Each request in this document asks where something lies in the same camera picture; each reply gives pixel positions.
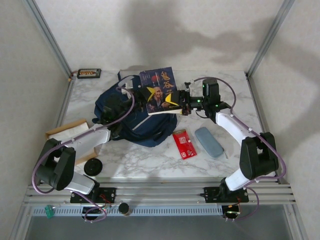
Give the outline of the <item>dark blue portrait book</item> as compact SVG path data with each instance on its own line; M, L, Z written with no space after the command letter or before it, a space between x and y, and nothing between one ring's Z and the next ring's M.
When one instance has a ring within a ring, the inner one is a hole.
M178 105L166 101L169 94L178 90L172 67L141 71L139 77L141 86L150 90L150 96L146 102L149 115L181 112Z

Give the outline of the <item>navy blue backpack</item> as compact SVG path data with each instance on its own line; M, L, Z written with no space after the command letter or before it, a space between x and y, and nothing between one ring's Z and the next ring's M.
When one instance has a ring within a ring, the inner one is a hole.
M129 75L122 78L119 73L117 77L119 81L132 82L132 88L126 89L133 93L133 98L127 92L122 93L119 84L115 83L95 101L96 117L92 122L107 125L120 120L108 127L112 141L127 140L149 148L158 146L174 132L178 122L176 115L149 115L147 99L143 96L147 88L142 86L140 77Z

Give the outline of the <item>grey blue glasses case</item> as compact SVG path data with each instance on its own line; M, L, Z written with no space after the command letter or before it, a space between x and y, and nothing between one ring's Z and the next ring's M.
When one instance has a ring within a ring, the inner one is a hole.
M228 156L225 153L222 145L216 140L216 138L206 127L198 128L194 133L196 138L210 157L217 159L221 156L225 156L225 158L228 159Z

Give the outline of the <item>red tissue packet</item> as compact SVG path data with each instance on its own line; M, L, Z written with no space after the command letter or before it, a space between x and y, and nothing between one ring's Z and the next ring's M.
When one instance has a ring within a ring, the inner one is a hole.
M187 160L197 155L196 149L186 129L174 131L172 136L183 160Z

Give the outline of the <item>black charger box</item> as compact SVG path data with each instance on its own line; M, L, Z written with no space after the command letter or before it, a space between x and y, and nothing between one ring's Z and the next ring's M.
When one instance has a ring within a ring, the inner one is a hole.
M77 72L78 79L98 79L101 77L100 68L79 69Z

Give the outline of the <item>cardboard box with white paper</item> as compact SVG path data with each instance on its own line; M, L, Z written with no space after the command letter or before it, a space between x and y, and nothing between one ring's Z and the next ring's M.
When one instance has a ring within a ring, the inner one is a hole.
M62 141L72 136L78 135L88 129L89 129L88 122L84 118L82 118L80 120L67 123L60 127L47 131L45 133L45 139L49 140L51 138L54 138L58 141ZM95 148L93 148L82 157L76 157L75 165L77 166L79 164L85 163L92 158L96 158L97 156L98 156L97 151Z

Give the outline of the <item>black round disc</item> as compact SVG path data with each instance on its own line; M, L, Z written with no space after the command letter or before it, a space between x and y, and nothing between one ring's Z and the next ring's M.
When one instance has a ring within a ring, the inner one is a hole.
M102 169L103 163L97 158L89 159L83 167L84 173L90 177L97 176L101 173Z

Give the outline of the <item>black cylindrical knob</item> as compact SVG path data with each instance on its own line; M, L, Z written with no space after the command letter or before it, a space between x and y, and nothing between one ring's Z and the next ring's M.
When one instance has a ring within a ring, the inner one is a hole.
M130 206L126 202L122 202L118 206L118 212L124 216L128 216L130 214Z

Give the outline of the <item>black controller board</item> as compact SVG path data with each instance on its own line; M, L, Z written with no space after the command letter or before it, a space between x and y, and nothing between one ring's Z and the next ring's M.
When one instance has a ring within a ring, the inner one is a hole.
M84 216L85 214L87 215L102 215L102 211L98 209L97 207L93 207L92 210L90 210L92 207L91 206L84 206L82 208L81 214Z
M241 214L240 204L223 205L222 217L228 219L236 219Z

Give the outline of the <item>green connector plug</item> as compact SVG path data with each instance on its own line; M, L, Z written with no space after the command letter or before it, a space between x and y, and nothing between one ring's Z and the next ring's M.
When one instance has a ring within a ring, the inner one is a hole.
M46 205L44 211L48 219L52 218L55 215L54 207L52 205Z

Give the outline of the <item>aluminium table side rail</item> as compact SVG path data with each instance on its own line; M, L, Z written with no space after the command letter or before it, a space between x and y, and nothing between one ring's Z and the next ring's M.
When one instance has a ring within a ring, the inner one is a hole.
M64 124L68 105L74 89L75 81L76 81L76 78L73 77L70 81L67 82L67 87L65 88L65 91L62 95L63 96L62 103L60 104L60 107L58 109L57 119L53 124L53 130L60 128Z
M258 116L258 119L259 119L259 123L260 123L261 129L263 130L263 132L269 132L270 128L268 126L267 119L265 117L263 106L262 106L262 103L261 103L260 98L259 98L258 90L257 90L257 88L256 88L256 86L254 84L254 79L252 77L251 78L247 77L247 84L248 84L249 90L250 90L251 95L252 95L252 99L253 99L253 102L254 102L254 105L255 105L255 109L256 109L256 112L257 112L257 116ZM279 162L278 170L275 171L275 176L277 177L276 178L277 182L279 184L287 184L288 181L285 179L285 176L286 176L286 173L287 173L286 163L284 162L284 160L280 156L280 154L278 154L277 158L278 158L278 162Z

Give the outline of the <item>aluminium frame post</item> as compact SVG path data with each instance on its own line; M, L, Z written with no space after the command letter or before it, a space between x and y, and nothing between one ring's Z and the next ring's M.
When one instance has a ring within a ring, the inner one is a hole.
M39 27L41 34L49 44L63 72L67 76L69 76L72 73L72 70L61 48L59 47L56 41L56 38L54 37L45 17L43 16L38 4L36 3L36 0L21 0L21 1L25 4L26 9L29 11L30 15L35 20L36 25Z
M246 74L248 80L250 80L253 75L255 74L256 70L258 69L260 63L262 62L263 58L265 57L267 51L269 50L274 38L276 37L280 27L282 26L283 22L285 21L288 13L290 12L292 6L294 5L296 0L283 0L282 5L280 6L275 18L273 19L266 35L258 48L258 51L249 66Z

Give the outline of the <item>aluminium rail frame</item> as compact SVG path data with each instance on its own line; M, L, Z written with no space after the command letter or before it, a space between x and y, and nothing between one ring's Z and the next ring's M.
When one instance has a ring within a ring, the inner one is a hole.
M100 178L104 188L115 188L114 203L126 202L131 206L187 206L204 205L200 195L205 187L217 187L219 177L200 178ZM272 180L253 183L247 191L249 204L262 205L295 204L296 199L289 184Z

